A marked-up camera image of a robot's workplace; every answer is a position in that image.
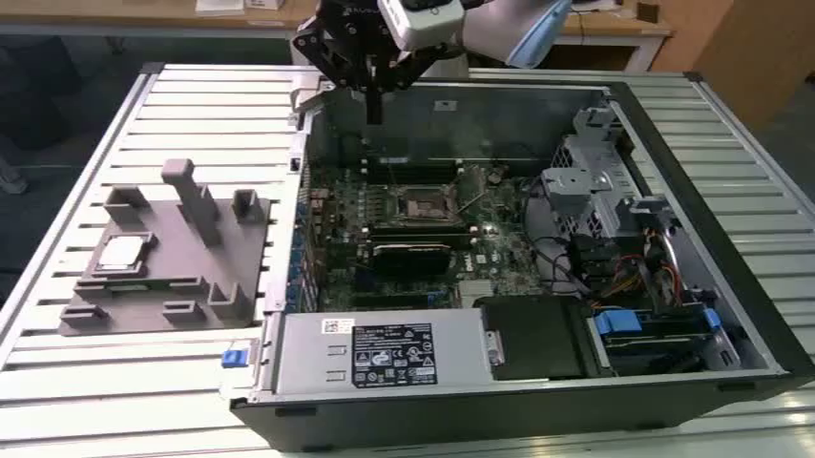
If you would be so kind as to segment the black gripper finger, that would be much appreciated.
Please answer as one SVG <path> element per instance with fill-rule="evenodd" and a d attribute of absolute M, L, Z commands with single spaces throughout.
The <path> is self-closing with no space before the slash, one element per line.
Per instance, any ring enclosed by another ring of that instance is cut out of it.
<path fill-rule="evenodd" d="M 375 58 L 375 124 L 383 122 L 384 95 L 405 90 L 445 55 L 445 44 L 415 52 L 388 52 Z"/>
<path fill-rule="evenodd" d="M 323 75 L 344 89 L 361 95 L 365 120 L 375 124 L 375 85 L 368 67 L 369 54 L 360 45 L 361 29 L 353 22 L 340 24 L 312 17 L 300 27 L 292 44 Z"/>

